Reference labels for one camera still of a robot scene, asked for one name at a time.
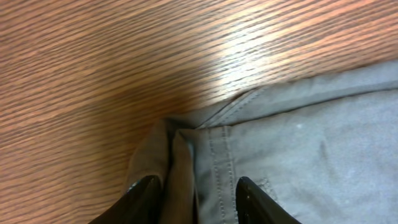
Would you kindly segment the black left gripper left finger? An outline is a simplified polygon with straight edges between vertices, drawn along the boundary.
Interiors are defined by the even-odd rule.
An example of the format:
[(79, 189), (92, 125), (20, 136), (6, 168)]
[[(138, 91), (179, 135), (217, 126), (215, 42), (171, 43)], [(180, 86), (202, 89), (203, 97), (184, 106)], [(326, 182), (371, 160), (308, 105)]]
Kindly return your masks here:
[(161, 196), (160, 179), (156, 175), (145, 176), (89, 224), (156, 224)]

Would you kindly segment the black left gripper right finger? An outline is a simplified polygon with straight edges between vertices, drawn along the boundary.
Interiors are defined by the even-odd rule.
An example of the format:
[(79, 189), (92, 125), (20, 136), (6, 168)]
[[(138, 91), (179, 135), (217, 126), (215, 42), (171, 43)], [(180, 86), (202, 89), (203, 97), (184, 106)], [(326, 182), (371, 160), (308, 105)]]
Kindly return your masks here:
[(238, 180), (236, 211), (239, 224), (301, 224), (249, 177)]

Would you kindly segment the grey shorts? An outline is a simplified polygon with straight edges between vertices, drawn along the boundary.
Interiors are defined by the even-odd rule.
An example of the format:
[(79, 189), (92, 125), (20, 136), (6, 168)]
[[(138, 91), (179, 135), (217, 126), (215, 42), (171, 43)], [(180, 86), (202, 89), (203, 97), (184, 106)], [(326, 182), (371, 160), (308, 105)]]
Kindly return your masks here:
[(252, 179), (302, 223), (397, 222), (397, 62), (256, 88), (156, 122), (124, 190), (156, 175), (161, 223), (236, 223)]

